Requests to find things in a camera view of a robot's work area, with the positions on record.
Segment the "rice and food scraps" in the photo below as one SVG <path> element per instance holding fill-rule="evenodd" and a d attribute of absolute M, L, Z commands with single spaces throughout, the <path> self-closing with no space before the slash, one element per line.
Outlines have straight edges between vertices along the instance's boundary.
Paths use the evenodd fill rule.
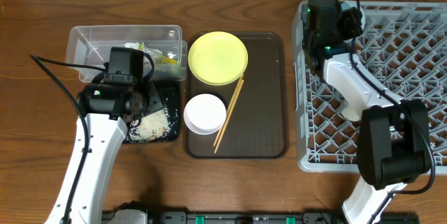
<path fill-rule="evenodd" d="M 165 107 L 146 116 L 138 126 L 138 120 L 129 124 L 124 144 L 171 142 L 179 136 L 179 98 L 172 94 L 163 99 Z"/>

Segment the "green snack wrapper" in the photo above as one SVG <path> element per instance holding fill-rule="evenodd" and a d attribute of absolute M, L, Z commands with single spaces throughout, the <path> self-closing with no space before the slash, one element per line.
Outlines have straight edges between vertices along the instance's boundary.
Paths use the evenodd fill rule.
<path fill-rule="evenodd" d="M 125 43 L 124 47 L 144 52 L 144 65 L 148 66 L 149 70 L 152 70 L 150 61 L 153 61 L 158 73 L 178 75 L 180 72 L 179 56 L 174 52 L 163 53 L 144 43 Z"/>

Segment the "white bowl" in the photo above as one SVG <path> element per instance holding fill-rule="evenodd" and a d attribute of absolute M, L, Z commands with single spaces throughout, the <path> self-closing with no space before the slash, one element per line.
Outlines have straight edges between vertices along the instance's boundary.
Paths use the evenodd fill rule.
<path fill-rule="evenodd" d="M 226 106 L 212 94 L 191 98 L 184 108 L 184 122 L 189 130 L 199 135 L 217 132 L 226 120 Z"/>

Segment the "yellow plate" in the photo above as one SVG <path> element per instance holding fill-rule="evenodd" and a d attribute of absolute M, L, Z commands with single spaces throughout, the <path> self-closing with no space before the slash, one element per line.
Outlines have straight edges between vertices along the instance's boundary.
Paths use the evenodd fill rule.
<path fill-rule="evenodd" d="M 224 31 L 199 36 L 188 54 L 191 73 L 201 82 L 215 86 L 239 79 L 248 62 L 248 50 L 242 40 Z"/>

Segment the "wooden chopstick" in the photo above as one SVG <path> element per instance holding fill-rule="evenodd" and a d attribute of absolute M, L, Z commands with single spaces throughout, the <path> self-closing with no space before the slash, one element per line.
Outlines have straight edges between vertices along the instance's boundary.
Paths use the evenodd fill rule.
<path fill-rule="evenodd" d="M 233 113 L 233 110 L 234 110 L 235 104 L 236 104 L 236 102 L 237 102 L 237 99 L 236 99 L 235 102 L 233 103 L 233 109 L 231 110 L 230 118 L 231 118 L 231 115 L 232 115 L 232 113 Z M 226 127 L 225 127 L 224 132 L 223 132 L 222 135 L 221 135 L 221 140 L 222 140 L 222 138 L 223 138 L 223 136 L 224 136 L 224 133 L 225 133 L 226 128 L 227 128 L 227 125 L 226 125 Z"/>
<path fill-rule="evenodd" d="M 215 141 L 214 141 L 213 146 L 215 147 L 215 150 L 214 150 L 215 153 L 217 152 L 217 149 L 219 148 L 219 143 L 220 143 L 220 141 L 221 141 L 221 135 L 222 135 L 222 133 L 224 132 L 226 125 L 228 124 L 228 120 L 229 120 L 229 118 L 230 118 L 230 113 L 231 113 L 231 110 L 233 109 L 233 103 L 234 103 L 235 100 L 237 99 L 237 95 L 238 95 L 238 92 L 239 92 L 239 90 L 240 90 L 240 85 L 243 83 L 243 76 L 244 76 L 244 75 L 241 75 L 240 78 L 239 78 L 239 80 L 237 81 L 235 90 L 234 90 L 234 92 L 233 92 L 233 95 L 232 95 L 232 97 L 231 97 L 231 100 L 230 100 L 230 102 L 229 102 L 229 104 L 228 104 L 228 108 L 227 108 L 227 110 L 226 110 L 226 119 L 225 119 L 225 121 L 224 121 L 223 126 L 220 127 L 220 129 L 219 129 L 219 131 L 218 131 L 218 133 L 217 133 L 216 139 L 215 139 Z"/>

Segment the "light blue bowl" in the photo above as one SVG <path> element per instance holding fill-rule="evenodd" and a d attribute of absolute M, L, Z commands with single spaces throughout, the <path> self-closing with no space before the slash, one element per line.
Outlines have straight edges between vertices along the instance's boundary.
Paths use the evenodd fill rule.
<path fill-rule="evenodd" d="M 357 9 L 356 2 L 345 1 L 341 4 L 341 17 L 337 27 L 344 40 L 361 36 L 365 25 L 363 9 Z"/>

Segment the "white cup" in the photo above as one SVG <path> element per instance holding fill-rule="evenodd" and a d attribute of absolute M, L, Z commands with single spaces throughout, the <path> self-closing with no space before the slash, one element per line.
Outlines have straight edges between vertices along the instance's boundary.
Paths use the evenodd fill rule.
<path fill-rule="evenodd" d="M 354 122 L 360 121 L 360 117 L 346 100 L 342 101 L 342 105 L 344 106 L 344 109 L 342 110 L 341 114 L 344 118 Z"/>

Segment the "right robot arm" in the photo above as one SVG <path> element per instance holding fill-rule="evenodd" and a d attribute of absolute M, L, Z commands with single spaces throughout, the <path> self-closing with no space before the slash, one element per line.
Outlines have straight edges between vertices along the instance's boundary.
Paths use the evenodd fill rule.
<path fill-rule="evenodd" d="M 427 108 L 405 100 L 382 85 L 354 52 L 362 33 L 360 6 L 341 0 L 308 0 L 302 47 L 306 63 L 350 105 L 360 122 L 357 147 L 359 181 L 342 205 L 345 223 L 378 223 L 397 195 L 427 191 L 435 176 Z M 406 186 L 430 173 L 427 184 Z"/>

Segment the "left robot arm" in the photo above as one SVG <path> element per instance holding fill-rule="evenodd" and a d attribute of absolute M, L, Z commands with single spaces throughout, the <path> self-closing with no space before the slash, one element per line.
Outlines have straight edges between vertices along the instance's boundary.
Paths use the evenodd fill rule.
<path fill-rule="evenodd" d="M 112 168 L 129 124 L 144 116 L 156 93 L 140 85 L 90 83 L 78 94 L 73 153 L 46 223 L 100 223 Z"/>

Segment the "grey dishwasher rack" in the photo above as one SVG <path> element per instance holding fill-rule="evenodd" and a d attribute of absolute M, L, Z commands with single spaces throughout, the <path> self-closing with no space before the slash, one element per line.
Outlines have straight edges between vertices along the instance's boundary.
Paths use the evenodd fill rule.
<path fill-rule="evenodd" d="M 436 173 L 446 174 L 446 4 L 369 1 L 356 52 L 391 91 L 421 99 L 428 108 Z M 298 166 L 305 172 L 358 172 L 359 125 L 341 112 L 343 97 L 311 73 L 301 42 L 307 21 L 303 1 L 292 21 Z"/>

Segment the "black plastic bin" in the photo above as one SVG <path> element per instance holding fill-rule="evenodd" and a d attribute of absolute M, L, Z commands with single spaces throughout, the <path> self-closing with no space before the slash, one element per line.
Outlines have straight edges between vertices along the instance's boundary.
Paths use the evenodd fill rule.
<path fill-rule="evenodd" d="M 124 144 L 171 142 L 177 139 L 179 123 L 179 85 L 176 81 L 149 81 L 147 108 L 129 124 Z"/>

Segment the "clear plastic bin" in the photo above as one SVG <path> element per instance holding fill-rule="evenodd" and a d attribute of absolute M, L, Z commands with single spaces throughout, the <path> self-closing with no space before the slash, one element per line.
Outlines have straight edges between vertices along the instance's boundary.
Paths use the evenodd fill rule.
<path fill-rule="evenodd" d="M 183 40 L 182 28 L 178 25 L 98 25 L 73 27 L 68 39 L 66 62 L 91 66 L 77 68 L 82 82 L 91 82 L 104 63 L 109 61 L 112 47 L 124 47 L 125 43 L 144 43 L 163 53 L 174 52 L 179 56 L 180 72 L 169 75 L 156 72 L 143 65 L 143 73 L 153 72 L 153 80 L 183 81 L 186 79 L 187 43 Z"/>

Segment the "dark brown serving tray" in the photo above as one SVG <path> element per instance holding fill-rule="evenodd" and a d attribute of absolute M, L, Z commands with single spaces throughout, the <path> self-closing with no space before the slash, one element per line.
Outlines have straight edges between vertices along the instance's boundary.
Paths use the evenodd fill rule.
<path fill-rule="evenodd" d="M 185 151 L 193 158 L 278 158 L 289 146 L 284 44 L 271 32 L 237 32 L 249 62 L 235 108 L 214 153 L 216 134 L 184 134 Z"/>

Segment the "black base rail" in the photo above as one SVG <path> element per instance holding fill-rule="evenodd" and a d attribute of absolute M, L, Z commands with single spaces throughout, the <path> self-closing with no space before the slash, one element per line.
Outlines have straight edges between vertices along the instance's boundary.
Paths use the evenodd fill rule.
<path fill-rule="evenodd" d="M 303 214 L 191 214 L 182 211 L 167 211 L 146 214 L 130 219 L 122 212 L 104 213 L 102 223 L 148 223 L 148 224 L 331 224 L 343 223 L 341 216 L 329 212 L 304 212 Z"/>

